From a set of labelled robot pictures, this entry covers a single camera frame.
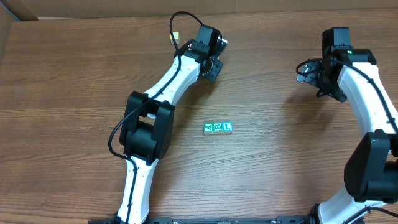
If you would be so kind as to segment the green B wooden block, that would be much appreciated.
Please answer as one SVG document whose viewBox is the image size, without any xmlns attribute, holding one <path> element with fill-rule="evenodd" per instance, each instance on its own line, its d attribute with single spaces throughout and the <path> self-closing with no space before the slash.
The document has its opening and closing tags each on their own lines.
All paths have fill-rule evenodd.
<svg viewBox="0 0 398 224">
<path fill-rule="evenodd" d="M 223 132 L 223 124 L 222 123 L 213 123 L 213 133 L 221 134 Z"/>
</svg>

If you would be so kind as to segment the green letter wooden block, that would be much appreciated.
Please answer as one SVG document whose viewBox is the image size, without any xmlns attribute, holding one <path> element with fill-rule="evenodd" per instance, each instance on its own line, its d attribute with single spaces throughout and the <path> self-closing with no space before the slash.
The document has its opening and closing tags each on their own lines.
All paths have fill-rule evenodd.
<svg viewBox="0 0 398 224">
<path fill-rule="evenodd" d="M 205 123 L 203 125 L 203 132 L 204 134 L 213 134 L 213 123 Z"/>
</svg>

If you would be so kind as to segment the blue L wooden block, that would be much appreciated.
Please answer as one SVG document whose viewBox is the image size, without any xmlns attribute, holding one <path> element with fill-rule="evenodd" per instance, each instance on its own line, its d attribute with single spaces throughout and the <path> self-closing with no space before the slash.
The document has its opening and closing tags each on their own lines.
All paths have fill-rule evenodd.
<svg viewBox="0 0 398 224">
<path fill-rule="evenodd" d="M 232 122 L 223 122 L 222 123 L 222 132 L 225 134 L 231 134 L 233 132 Z"/>
</svg>

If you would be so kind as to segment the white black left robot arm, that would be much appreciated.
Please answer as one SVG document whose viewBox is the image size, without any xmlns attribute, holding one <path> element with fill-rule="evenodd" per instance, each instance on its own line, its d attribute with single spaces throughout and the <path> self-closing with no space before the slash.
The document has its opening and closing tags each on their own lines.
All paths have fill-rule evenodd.
<svg viewBox="0 0 398 224">
<path fill-rule="evenodd" d="M 197 37 L 177 49 L 165 75 L 144 93 L 132 92 L 120 132 L 127 174 L 123 199 L 110 223 L 144 223 L 149 216 L 149 195 L 158 162 L 172 140 L 175 105 L 200 76 L 215 81 L 223 66 L 219 56 L 228 42 L 219 30 L 202 25 Z"/>
</svg>

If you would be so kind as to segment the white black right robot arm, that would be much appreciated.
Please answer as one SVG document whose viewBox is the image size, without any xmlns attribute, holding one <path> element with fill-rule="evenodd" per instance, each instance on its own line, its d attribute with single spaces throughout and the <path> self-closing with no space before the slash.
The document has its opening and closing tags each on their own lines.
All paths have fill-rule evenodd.
<svg viewBox="0 0 398 224">
<path fill-rule="evenodd" d="M 386 93 L 369 49 L 351 45 L 348 27 L 322 33 L 322 57 L 296 68 L 297 81 L 318 88 L 317 97 L 349 101 L 362 140 L 344 169 L 344 186 L 315 206 L 317 223 L 357 223 L 371 210 L 397 202 L 397 110 Z"/>
</svg>

